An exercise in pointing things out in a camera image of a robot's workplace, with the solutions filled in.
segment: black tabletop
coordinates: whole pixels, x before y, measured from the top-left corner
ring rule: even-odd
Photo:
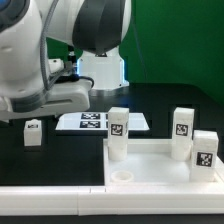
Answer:
[[[107,112],[113,106],[144,113],[148,132],[130,138],[171,138],[176,107],[195,109],[195,130],[218,133],[218,155],[224,161],[224,107],[200,89],[179,84],[133,84],[125,94],[90,97],[91,112]],[[25,148],[25,119],[0,127],[0,186],[104,185],[103,144],[106,133],[84,135],[55,131],[57,119],[42,118],[41,147]],[[91,217],[0,217],[0,223],[223,223],[224,215],[146,215]]]

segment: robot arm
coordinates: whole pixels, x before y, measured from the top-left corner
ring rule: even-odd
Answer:
[[[89,108],[90,81],[56,84],[50,90],[44,86],[40,40],[43,24],[54,2],[0,0],[1,120]],[[130,20],[130,13],[125,16],[128,8],[130,0],[59,0],[48,36],[82,50],[105,53],[124,38]],[[47,52],[42,60],[47,79],[50,79]]]

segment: small white block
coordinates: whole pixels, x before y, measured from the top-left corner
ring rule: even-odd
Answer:
[[[219,144],[218,135],[212,131],[195,131],[194,132],[194,146],[203,145],[214,148],[217,151]]]
[[[24,128],[24,145],[40,146],[42,142],[42,124],[39,120],[27,121]]]
[[[191,158],[193,143],[172,143],[171,157],[177,161],[188,161]]]
[[[123,161],[127,157],[129,109],[113,107],[108,112],[109,159]]]
[[[194,120],[194,109],[177,107],[174,111],[174,119],[191,122]]]
[[[215,169],[198,169],[191,168],[190,181],[193,182],[214,182],[215,180]]]
[[[191,181],[210,182],[214,180],[218,142],[216,132],[194,132],[190,172]]]
[[[187,161],[191,157],[194,109],[176,108],[173,116],[171,157]]]

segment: green wall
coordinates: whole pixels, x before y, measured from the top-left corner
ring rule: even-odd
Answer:
[[[224,105],[224,0],[132,3],[147,77],[131,26],[120,46],[127,61],[127,79],[193,84]],[[66,55],[64,44],[50,41],[49,48],[51,56]]]

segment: white cube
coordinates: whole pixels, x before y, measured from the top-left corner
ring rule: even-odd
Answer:
[[[216,132],[194,132],[191,181],[214,181],[218,144],[219,139]]]
[[[125,160],[127,157],[129,109],[113,107],[108,112],[109,159]]]
[[[40,146],[42,142],[42,124],[40,120],[27,121],[24,128],[24,145]]]
[[[172,153],[178,161],[187,161],[191,156],[194,109],[176,108],[173,116]]]

